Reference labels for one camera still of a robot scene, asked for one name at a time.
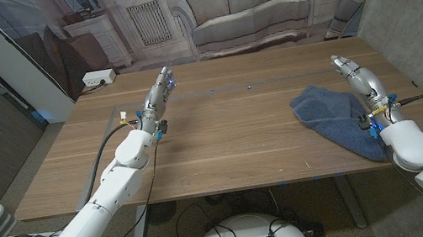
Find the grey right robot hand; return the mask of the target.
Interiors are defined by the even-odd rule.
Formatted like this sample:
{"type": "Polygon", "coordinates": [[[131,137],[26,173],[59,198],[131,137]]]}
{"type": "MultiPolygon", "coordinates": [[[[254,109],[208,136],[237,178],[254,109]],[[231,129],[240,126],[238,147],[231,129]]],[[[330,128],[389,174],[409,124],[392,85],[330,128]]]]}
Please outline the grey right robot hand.
{"type": "Polygon", "coordinates": [[[405,120],[398,107],[390,102],[390,96],[383,83],[372,71],[346,57],[332,55],[330,60],[353,91],[362,97],[370,114],[381,128],[405,120]]]}

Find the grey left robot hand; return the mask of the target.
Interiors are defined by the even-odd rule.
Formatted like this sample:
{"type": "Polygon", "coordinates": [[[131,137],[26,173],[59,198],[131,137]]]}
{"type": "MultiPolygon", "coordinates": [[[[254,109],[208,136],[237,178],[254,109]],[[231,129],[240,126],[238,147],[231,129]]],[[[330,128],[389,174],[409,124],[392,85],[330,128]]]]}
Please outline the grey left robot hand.
{"type": "Polygon", "coordinates": [[[137,129],[153,134],[159,121],[166,112],[167,100],[175,88],[175,78],[171,70],[164,66],[159,73],[156,82],[145,95],[141,117],[137,123],[137,129]]]}

